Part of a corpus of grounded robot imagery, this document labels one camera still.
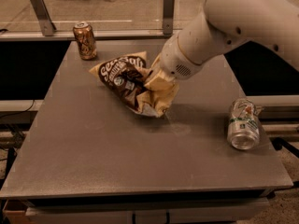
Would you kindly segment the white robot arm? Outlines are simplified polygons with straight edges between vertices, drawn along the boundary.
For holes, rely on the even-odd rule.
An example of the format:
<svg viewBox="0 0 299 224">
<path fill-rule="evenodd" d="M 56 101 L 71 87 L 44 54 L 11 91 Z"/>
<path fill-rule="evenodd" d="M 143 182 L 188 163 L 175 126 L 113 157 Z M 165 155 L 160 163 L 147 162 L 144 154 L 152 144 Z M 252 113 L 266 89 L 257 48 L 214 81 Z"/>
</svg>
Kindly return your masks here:
<svg viewBox="0 0 299 224">
<path fill-rule="evenodd" d="M 145 86 L 171 89 L 249 41 L 299 70 L 299 7 L 288 0 L 203 0 L 199 14 L 164 44 Z"/>
</svg>

